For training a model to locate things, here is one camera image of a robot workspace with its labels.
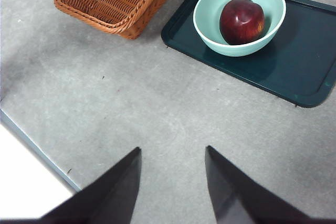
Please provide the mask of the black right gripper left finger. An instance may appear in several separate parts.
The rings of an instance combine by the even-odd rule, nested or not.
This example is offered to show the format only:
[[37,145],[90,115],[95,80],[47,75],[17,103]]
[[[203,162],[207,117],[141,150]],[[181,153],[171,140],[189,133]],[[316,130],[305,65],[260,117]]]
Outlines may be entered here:
[[37,219],[1,223],[130,223],[141,177],[141,149],[134,148],[97,180]]

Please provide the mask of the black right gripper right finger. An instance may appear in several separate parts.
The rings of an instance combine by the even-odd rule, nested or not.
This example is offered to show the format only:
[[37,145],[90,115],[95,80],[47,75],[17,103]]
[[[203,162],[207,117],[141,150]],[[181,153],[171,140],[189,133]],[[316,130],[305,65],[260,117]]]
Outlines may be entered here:
[[314,218],[252,180],[212,146],[205,149],[209,196],[217,223],[335,223]]

